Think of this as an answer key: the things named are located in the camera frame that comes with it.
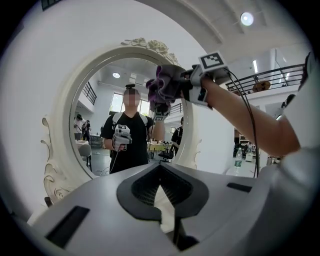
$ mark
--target ceiling light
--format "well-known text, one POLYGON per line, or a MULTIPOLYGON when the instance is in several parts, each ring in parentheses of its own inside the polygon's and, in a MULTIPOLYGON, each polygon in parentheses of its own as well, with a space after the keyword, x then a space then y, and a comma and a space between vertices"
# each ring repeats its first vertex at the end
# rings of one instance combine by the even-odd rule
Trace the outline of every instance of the ceiling light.
POLYGON ((258 66, 257 66, 257 61, 256 60, 253 61, 253 67, 254 67, 254 72, 258 73, 258 66))
POLYGON ((250 26, 254 23, 254 17, 250 12, 244 12, 241 14, 241 23, 245 26, 250 26))
POLYGON ((114 78, 119 78, 120 77, 119 73, 113 73, 112 75, 113 75, 114 78))

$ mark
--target white mirror frame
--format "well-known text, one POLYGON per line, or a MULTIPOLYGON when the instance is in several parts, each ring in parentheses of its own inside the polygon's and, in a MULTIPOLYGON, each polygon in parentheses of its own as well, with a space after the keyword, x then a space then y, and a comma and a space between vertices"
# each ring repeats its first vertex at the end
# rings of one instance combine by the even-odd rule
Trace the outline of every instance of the white mirror frame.
MULTIPOLYGON (((137 40, 126 40, 125 46, 105 47, 88 56, 62 82, 59 94, 54 103, 52 114, 42 119, 48 134, 41 140, 47 145, 48 159, 44 172, 44 188, 53 203, 63 199, 68 193, 94 178, 77 149, 73 133, 73 115, 78 98, 89 79, 104 66, 124 58, 140 58, 157 65, 178 64, 174 54, 135 43, 137 40)), ((182 100, 184 112, 184 133, 180 150, 174 162, 195 168, 197 134, 194 132, 192 104, 182 100)))

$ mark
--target wire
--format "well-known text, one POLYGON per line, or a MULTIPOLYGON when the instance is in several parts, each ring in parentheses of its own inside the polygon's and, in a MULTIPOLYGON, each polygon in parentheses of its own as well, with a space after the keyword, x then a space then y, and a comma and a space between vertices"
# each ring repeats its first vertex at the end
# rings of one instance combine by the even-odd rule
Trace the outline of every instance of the wire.
POLYGON ((155 117, 153 112, 152 112, 152 119, 153 119, 153 122, 152 122, 150 141, 149 141, 149 147, 148 147, 148 164, 150 163, 150 159, 151 159, 151 157, 150 157, 150 146, 151 146, 151 140, 152 140, 152 132, 154 130, 154 122, 155 122, 155 119, 156 119, 156 117, 155 117))
POLYGON ((257 142, 257 133, 256 133, 256 122, 255 122, 255 118, 254 115, 252 114, 252 110, 251 110, 251 106, 250 103, 248 101, 247 95, 244 91, 244 88, 242 87, 242 84, 240 83, 239 79, 237 78, 237 76, 232 73, 230 70, 226 69, 227 72, 229 72, 229 78, 232 81, 232 83, 234 84, 235 88, 238 90, 242 100, 244 101, 244 104, 249 112, 250 118, 251 118, 251 123, 252 123, 252 129, 253 129, 253 137, 254 137, 254 143, 255 143, 255 169, 254 169, 254 174, 253 177, 258 177, 259 175, 259 147, 258 147, 258 142, 257 142), (230 73, 235 77, 235 79, 237 80, 237 82, 239 83, 243 94, 241 93, 241 91, 239 90, 238 86, 235 84, 235 82, 233 81, 233 79, 231 78, 230 73))
POLYGON ((118 157, 118 151, 117 151, 117 152, 116 152, 116 154, 115 154, 115 159, 114 159, 114 161, 113 161, 113 165, 112 165, 111 170, 109 171, 109 174, 111 174, 112 170, 114 169, 114 166, 115 166, 115 163, 116 163, 117 157, 118 157))

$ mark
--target water bottle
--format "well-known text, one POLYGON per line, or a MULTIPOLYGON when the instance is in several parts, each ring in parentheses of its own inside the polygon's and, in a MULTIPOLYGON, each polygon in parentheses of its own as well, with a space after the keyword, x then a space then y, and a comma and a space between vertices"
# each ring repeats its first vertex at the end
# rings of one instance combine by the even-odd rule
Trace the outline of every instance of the water bottle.
POLYGON ((241 147, 239 147, 236 153, 235 162, 234 162, 234 171, 236 176, 239 175, 241 163, 242 163, 242 150, 241 150, 241 147))

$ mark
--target railing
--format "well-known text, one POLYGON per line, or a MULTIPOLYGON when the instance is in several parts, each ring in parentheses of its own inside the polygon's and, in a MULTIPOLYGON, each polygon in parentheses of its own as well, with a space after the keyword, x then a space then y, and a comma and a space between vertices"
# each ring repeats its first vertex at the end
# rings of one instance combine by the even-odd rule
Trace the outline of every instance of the railing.
POLYGON ((82 93, 87 97, 87 99, 92 103, 95 104, 97 95, 95 94, 94 90, 92 89, 90 82, 87 82, 82 90, 82 93))
POLYGON ((170 115, 173 115, 173 114, 177 114, 177 113, 182 113, 183 111, 184 111, 184 110, 183 110, 182 104, 179 103, 179 104, 174 105, 174 106, 171 107, 169 116, 170 116, 170 115))
MULTIPOLYGON (((300 85, 303 67, 304 64, 281 67, 235 80, 234 83, 237 85, 242 95, 300 85), (240 88, 238 82, 241 82, 243 90, 240 88)), ((225 85, 230 92, 239 95, 237 88, 232 82, 228 82, 225 85)))

